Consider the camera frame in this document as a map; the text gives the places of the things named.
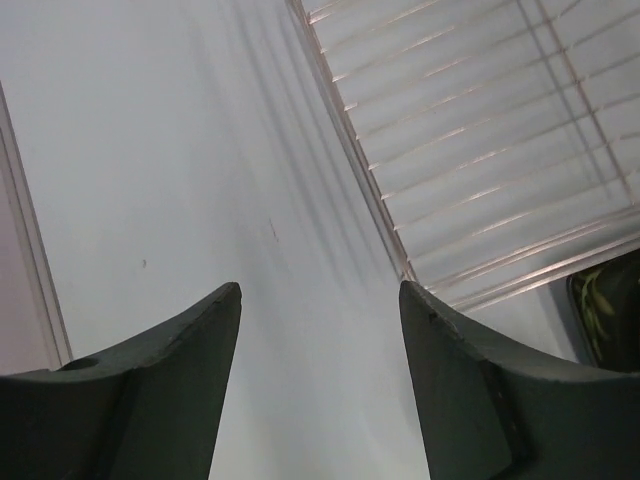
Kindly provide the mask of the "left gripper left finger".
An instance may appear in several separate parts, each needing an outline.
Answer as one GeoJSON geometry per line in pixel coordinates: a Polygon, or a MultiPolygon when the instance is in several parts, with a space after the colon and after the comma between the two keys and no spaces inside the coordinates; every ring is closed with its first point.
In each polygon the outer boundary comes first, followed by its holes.
{"type": "Polygon", "coordinates": [[[229,282],[184,312],[57,370],[1,380],[5,479],[205,479],[236,347],[229,282]]]}

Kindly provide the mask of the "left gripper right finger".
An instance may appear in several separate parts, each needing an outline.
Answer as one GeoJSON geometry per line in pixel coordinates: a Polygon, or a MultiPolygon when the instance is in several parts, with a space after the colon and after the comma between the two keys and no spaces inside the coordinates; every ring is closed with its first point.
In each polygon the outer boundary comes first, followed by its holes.
{"type": "Polygon", "coordinates": [[[433,479],[635,479],[639,377],[513,340],[402,282],[402,333],[433,479]]]}

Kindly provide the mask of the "black floral square plate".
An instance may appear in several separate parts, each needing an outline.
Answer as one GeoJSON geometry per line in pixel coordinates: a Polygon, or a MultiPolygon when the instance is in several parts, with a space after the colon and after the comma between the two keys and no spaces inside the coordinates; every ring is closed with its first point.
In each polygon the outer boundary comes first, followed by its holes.
{"type": "Polygon", "coordinates": [[[639,370],[639,258],[631,254],[567,278],[568,296],[593,363],[639,370]]]}

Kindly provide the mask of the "metal wire dish rack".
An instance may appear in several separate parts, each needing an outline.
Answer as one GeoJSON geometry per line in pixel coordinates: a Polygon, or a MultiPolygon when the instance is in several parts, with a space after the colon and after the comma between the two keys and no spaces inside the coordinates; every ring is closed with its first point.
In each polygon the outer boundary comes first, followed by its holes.
{"type": "Polygon", "coordinates": [[[292,1],[396,271],[459,310],[639,246],[635,1],[292,1]]]}

